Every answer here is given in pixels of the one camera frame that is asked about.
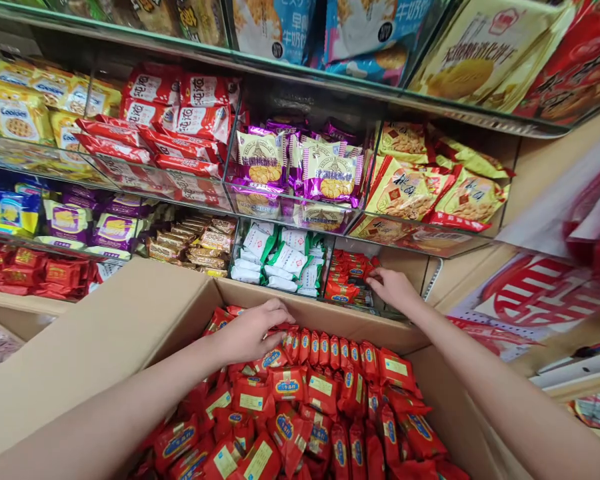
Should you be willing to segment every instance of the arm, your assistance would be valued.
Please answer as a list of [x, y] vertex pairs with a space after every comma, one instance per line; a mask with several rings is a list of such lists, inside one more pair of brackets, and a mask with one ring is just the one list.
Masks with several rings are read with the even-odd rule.
[[278, 299], [252, 308], [222, 330], [97, 394], [0, 455], [0, 479], [108, 479], [138, 444], [204, 378], [231, 364], [256, 360], [294, 323]]
[[600, 480], [600, 439], [542, 390], [454, 326], [406, 276], [375, 271], [369, 284], [416, 324], [445, 358], [508, 448], [537, 480]]

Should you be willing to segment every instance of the snack display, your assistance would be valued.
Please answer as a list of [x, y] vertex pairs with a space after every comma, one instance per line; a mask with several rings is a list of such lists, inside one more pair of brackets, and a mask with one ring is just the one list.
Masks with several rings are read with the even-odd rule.
[[[203, 335], [234, 318], [216, 308]], [[362, 341], [363, 364], [336, 364], [339, 352], [328, 348], [324, 363], [300, 352], [300, 336], [314, 338], [316, 350], [318, 338], [332, 345], [356, 342], [306, 329], [301, 334], [295, 325], [285, 331], [285, 340], [263, 358], [229, 365], [187, 394], [142, 442], [129, 478], [143, 471], [170, 479], [364, 479], [384, 478], [386, 469], [396, 478], [449, 472], [468, 478], [450, 463], [425, 419], [431, 409], [408, 360]], [[378, 361], [371, 368], [373, 358]], [[380, 388], [386, 394], [374, 397], [372, 409], [371, 392]]]

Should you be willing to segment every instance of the biscuit image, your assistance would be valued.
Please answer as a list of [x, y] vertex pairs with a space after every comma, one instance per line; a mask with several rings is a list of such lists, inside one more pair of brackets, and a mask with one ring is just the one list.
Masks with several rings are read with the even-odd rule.
[[446, 68], [427, 80], [428, 93], [433, 97], [458, 100], [482, 87], [493, 73], [493, 62], [468, 59]]

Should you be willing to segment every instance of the yellow label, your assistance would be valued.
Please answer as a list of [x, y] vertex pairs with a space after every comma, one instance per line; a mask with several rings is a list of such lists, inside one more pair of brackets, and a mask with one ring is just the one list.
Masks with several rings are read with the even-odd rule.
[[218, 468], [218, 472], [222, 475], [222, 478], [226, 479], [230, 474], [238, 468], [233, 460], [233, 457], [229, 453], [229, 449], [225, 446], [218, 452], [218, 454], [213, 458], [213, 462], [215, 466]]
[[245, 470], [245, 478], [249, 480], [258, 480], [265, 467], [267, 466], [267, 462], [271, 457], [271, 447], [267, 444], [267, 442], [262, 442], [258, 451], [255, 453], [247, 470]]
[[240, 395], [240, 406], [249, 410], [262, 411], [262, 403], [264, 398], [254, 397], [253, 395], [247, 395], [243, 393]]
[[400, 375], [404, 375], [405, 377], [409, 376], [409, 373], [407, 372], [407, 366], [404, 363], [386, 359], [385, 367], [387, 368], [387, 370], [394, 371], [396, 373], [399, 373]]
[[311, 377], [311, 380], [309, 381], [309, 387], [314, 388], [328, 396], [331, 396], [331, 389], [333, 388], [329, 382], [325, 382], [318, 377]]
[[206, 410], [207, 415], [209, 416], [209, 420], [213, 420], [213, 411], [216, 408], [228, 407], [230, 403], [231, 403], [231, 394], [229, 392], [227, 392], [226, 395], [223, 395], [222, 397], [218, 398], [218, 400], [216, 400], [215, 402], [210, 404], [209, 408], [207, 408], [207, 410]]

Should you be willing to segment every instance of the display shelf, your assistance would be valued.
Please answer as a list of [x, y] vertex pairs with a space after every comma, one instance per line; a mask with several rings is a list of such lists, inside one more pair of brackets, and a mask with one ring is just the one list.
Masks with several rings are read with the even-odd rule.
[[568, 127], [552, 125], [537, 119], [526, 119], [500, 112], [486, 111], [480, 107], [425, 97], [404, 89], [372, 83], [363, 79], [335, 75], [308, 67], [267, 60], [231, 49], [193, 43], [185, 39], [134, 30], [16, 3], [0, 1], [0, 19], [11, 22], [17, 21], [47, 30], [67, 32], [81, 37], [102, 39], [163, 55], [192, 59], [217, 67], [236, 69], [278, 80], [291, 81], [296, 84], [304, 83], [314, 87], [349, 93], [358, 97], [372, 98], [388, 104], [426, 112], [430, 115], [449, 117], [483, 128], [526, 137], [556, 138], [564, 136], [570, 131]]

